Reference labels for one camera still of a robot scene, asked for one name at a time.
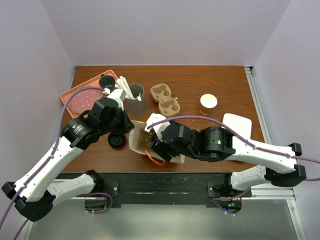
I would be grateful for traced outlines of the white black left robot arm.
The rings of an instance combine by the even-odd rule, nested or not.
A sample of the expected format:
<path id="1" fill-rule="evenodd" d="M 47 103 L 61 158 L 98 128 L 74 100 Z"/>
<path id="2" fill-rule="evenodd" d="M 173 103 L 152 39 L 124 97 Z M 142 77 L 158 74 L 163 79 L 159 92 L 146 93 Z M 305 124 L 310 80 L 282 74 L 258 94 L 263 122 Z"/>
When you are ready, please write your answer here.
<path id="1" fill-rule="evenodd" d="M 88 170 L 74 179 L 51 186 L 53 180 L 89 145 L 105 134 L 125 135 L 134 128 L 120 97 L 103 97 L 91 110 L 68 121 L 58 141 L 21 179 L 6 182 L 4 194 L 14 202 L 16 210 L 31 222 L 46 216 L 53 207 L 79 195 L 99 196 L 105 187 L 102 177 Z"/>

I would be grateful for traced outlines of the cream paper takeout bag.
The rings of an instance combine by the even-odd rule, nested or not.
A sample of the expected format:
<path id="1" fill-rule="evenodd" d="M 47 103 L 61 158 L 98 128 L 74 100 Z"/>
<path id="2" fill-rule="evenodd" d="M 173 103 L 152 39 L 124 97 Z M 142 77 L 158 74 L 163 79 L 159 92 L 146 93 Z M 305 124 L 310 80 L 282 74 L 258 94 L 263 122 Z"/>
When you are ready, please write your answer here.
<path id="1" fill-rule="evenodd" d="M 134 128 L 130 131 L 128 136 L 129 149 L 141 155 L 146 155 L 147 151 L 153 159 L 164 162 L 165 160 L 162 157 L 149 148 L 149 143 L 153 133 L 145 131 L 147 124 L 145 122 L 134 120 L 132 123 Z"/>

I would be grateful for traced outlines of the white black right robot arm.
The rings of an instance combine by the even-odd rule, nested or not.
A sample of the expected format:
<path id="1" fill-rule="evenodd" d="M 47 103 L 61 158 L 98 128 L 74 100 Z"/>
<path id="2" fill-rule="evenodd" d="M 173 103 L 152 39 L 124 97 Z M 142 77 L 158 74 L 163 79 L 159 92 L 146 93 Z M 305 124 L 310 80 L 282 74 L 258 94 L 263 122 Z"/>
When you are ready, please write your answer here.
<path id="1" fill-rule="evenodd" d="M 307 178 L 305 167 L 297 164 L 295 159 L 302 154 L 297 143 L 274 146 L 245 139 L 226 125 L 197 131 L 167 121 L 148 125 L 145 131 L 152 133 L 149 147 L 166 162 L 182 155 L 209 163 L 231 160 L 254 164 L 252 168 L 229 174 L 223 185 L 218 187 L 230 197 L 265 183 L 276 187 L 295 187 Z"/>

